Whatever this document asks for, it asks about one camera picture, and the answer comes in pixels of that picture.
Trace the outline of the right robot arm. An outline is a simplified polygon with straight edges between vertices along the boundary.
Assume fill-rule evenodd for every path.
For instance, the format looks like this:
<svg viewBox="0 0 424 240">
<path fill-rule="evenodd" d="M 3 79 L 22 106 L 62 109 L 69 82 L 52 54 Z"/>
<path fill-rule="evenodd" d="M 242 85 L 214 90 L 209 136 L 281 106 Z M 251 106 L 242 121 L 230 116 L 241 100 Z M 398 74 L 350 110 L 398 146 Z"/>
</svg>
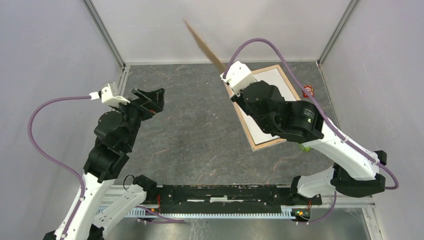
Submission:
<svg viewBox="0 0 424 240">
<path fill-rule="evenodd" d="M 362 198 L 385 191 L 386 178 L 379 173 L 378 165 L 387 163 L 387 154 L 382 150 L 369 151 L 348 141 L 313 103 L 287 101 L 276 86 L 263 80 L 238 83 L 231 90 L 231 101 L 251 117 L 263 133 L 303 144 L 334 162 L 319 173 L 294 177 L 288 191 L 293 203 L 302 204 L 324 193 L 338 192 Z"/>
</svg>

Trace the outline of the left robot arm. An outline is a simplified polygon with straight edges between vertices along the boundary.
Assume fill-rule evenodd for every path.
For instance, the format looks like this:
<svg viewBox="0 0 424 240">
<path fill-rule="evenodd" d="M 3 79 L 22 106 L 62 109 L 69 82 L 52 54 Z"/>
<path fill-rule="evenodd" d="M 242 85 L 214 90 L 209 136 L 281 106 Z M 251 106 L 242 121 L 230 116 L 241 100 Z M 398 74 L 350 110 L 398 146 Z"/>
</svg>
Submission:
<svg viewBox="0 0 424 240">
<path fill-rule="evenodd" d="M 129 160 L 141 123 L 164 108 L 164 88 L 133 89 L 132 94 L 136 98 L 127 99 L 109 85 L 90 93 L 92 100 L 100 99 L 113 110 L 104 113 L 94 129 L 96 139 L 83 167 L 82 189 L 62 224 L 46 233 L 45 240 L 104 240 L 136 205 L 156 200 L 157 184 L 140 175 L 115 202 L 98 212 L 104 196 Z"/>
</svg>

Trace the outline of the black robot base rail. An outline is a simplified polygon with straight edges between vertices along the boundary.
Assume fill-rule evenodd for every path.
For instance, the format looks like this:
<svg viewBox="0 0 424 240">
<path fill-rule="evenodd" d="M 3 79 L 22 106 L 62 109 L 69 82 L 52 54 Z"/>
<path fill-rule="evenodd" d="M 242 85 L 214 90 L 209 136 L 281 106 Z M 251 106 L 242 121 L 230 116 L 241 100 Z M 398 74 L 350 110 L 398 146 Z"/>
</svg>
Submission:
<svg viewBox="0 0 424 240">
<path fill-rule="evenodd" d="M 159 185 L 124 215 L 152 221 L 167 219 L 288 219 L 307 222 L 313 210 L 374 208 L 372 197 L 334 197 L 317 194 L 312 198 L 290 195 L 286 185 Z"/>
</svg>

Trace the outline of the brown cardboard backing board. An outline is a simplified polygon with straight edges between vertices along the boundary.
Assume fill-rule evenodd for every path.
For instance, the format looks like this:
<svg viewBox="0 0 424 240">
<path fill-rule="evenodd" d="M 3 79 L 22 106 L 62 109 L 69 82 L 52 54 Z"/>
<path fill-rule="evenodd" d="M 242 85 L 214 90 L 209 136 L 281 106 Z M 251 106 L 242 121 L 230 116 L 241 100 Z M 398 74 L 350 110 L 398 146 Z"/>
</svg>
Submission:
<svg viewBox="0 0 424 240">
<path fill-rule="evenodd" d="M 203 52 L 203 54 L 206 56 L 206 58 L 216 67 L 216 69 L 220 73 L 223 73 L 226 69 L 226 67 L 223 65 L 223 63 L 219 60 L 219 58 L 215 55 L 215 53 L 208 47 L 208 45 L 202 40 L 202 38 L 193 29 L 193 27 L 187 22 L 187 20 L 183 19 L 183 22 L 186 25 L 190 34 L 192 35 L 197 46 Z"/>
</svg>

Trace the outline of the printed photo with white border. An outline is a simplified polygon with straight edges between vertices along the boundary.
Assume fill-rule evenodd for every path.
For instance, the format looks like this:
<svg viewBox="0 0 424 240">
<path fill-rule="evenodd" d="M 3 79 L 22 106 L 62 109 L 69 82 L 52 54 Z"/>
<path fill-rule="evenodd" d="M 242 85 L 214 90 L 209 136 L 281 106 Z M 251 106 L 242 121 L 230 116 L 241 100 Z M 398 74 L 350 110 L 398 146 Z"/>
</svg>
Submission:
<svg viewBox="0 0 424 240">
<path fill-rule="evenodd" d="M 274 65 L 254 70 L 252 73 L 257 80 L 265 81 L 270 85 L 276 86 L 285 100 L 296 101 L 301 99 L 281 67 Z M 258 151 L 286 142 L 286 140 L 283 138 L 278 138 L 276 136 L 263 133 L 262 130 L 260 130 L 260 128 L 256 125 L 252 117 L 246 115 L 236 103 L 234 103 L 233 106 L 240 120 L 248 143 L 253 151 Z"/>
</svg>

